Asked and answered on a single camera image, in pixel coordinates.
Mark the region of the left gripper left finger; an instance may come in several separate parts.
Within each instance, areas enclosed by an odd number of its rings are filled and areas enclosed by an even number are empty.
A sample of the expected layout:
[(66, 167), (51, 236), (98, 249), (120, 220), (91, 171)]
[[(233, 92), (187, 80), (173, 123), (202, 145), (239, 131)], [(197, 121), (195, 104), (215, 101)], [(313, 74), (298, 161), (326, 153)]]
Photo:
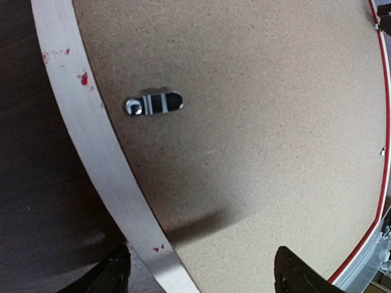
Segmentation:
[(80, 279), (58, 293), (128, 292), (130, 274), (131, 254), (126, 245), (120, 245)]

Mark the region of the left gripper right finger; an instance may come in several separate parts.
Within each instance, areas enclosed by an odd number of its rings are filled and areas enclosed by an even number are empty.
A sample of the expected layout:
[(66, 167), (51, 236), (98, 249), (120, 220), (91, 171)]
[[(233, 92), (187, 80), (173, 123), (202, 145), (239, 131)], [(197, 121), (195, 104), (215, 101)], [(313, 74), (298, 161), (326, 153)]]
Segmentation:
[(274, 259), (275, 291), (277, 293), (342, 293), (328, 283), (288, 247), (278, 248)]

